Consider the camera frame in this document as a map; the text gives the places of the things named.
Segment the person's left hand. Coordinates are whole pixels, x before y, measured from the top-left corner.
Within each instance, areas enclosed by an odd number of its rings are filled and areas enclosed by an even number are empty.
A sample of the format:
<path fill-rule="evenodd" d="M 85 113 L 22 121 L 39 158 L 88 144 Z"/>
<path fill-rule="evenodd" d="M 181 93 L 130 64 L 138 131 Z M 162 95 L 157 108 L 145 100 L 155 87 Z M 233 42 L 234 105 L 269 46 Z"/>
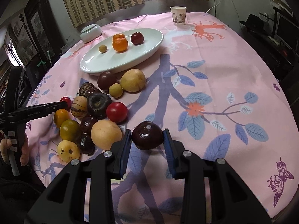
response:
<path fill-rule="evenodd" d="M 1 140 L 1 157 L 6 164 L 10 164 L 7 150 L 10 149 L 11 146 L 12 142 L 10 139 Z M 22 155 L 20 157 L 20 163 L 21 166 L 25 166 L 29 162 L 29 147 L 27 134 L 24 135 L 24 144 L 22 146 L 21 152 Z"/>

